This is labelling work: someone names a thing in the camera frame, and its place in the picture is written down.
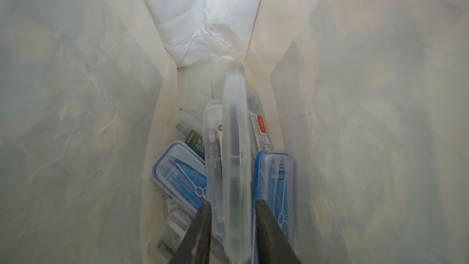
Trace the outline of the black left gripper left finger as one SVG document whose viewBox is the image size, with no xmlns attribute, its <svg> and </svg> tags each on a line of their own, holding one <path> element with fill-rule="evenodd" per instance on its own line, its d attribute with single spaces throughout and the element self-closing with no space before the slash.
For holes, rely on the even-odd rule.
<svg viewBox="0 0 469 264">
<path fill-rule="evenodd" d="M 211 205 L 205 201 L 169 264 L 209 264 L 211 250 Z"/>
</svg>

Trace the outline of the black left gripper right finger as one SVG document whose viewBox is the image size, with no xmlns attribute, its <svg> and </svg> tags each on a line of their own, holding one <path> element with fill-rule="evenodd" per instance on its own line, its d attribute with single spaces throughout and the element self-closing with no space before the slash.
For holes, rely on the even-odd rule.
<svg viewBox="0 0 469 264">
<path fill-rule="evenodd" d="M 265 200 L 255 200 L 255 221 L 259 264 L 300 264 Z"/>
</svg>

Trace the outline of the clear case with barcode label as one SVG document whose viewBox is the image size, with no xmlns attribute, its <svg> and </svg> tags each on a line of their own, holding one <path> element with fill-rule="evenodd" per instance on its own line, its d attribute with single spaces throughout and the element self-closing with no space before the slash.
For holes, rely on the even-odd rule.
<svg viewBox="0 0 469 264">
<path fill-rule="evenodd" d="M 263 109 L 255 95 L 248 95 L 247 104 L 250 117 L 250 144 L 254 157 L 262 151 L 272 150 L 272 144 L 266 130 Z"/>
</svg>

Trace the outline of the clear case green compass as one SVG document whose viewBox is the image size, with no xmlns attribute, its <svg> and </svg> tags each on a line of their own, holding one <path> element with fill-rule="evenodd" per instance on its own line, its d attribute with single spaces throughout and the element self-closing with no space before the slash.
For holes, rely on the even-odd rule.
<svg viewBox="0 0 469 264">
<path fill-rule="evenodd" d="M 252 255 L 252 151 L 241 74 L 225 80 L 222 117 L 224 249 L 231 264 L 246 264 Z"/>
</svg>

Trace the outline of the clear M&G compass case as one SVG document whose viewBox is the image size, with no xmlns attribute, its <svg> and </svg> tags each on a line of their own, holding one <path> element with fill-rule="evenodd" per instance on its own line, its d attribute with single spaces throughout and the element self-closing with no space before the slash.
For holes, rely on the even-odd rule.
<svg viewBox="0 0 469 264">
<path fill-rule="evenodd" d="M 209 100 L 203 112 L 203 142 L 205 144 L 206 198 L 212 210 L 212 234 L 224 235 L 222 195 L 222 122 L 223 103 Z"/>
</svg>

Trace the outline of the Starry Night canvas tote bag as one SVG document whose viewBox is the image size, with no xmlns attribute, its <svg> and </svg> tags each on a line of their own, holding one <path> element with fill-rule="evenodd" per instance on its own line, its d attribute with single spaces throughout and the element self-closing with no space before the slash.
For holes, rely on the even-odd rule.
<svg viewBox="0 0 469 264">
<path fill-rule="evenodd" d="M 152 164 L 232 72 L 302 262 L 469 261 L 469 0 L 1 0 L 1 262 L 152 263 Z"/>
</svg>

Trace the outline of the clear case blue label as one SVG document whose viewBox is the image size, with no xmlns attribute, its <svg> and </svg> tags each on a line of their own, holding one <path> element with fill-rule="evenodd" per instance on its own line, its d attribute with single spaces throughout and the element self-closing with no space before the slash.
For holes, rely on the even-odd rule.
<svg viewBox="0 0 469 264">
<path fill-rule="evenodd" d="M 166 203 L 168 216 L 147 245 L 148 255 L 157 264 L 168 264 L 171 261 L 194 217 L 173 198 L 168 198 Z"/>
</svg>

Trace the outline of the clear case blue compass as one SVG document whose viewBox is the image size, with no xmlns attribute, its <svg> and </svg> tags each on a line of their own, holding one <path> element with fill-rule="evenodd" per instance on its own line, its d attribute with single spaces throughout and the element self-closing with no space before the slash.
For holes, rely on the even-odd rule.
<svg viewBox="0 0 469 264">
<path fill-rule="evenodd" d="M 294 159 L 285 152 L 261 151 L 256 156 L 253 200 L 266 201 L 289 244 L 296 233 L 294 173 Z"/>
</svg>

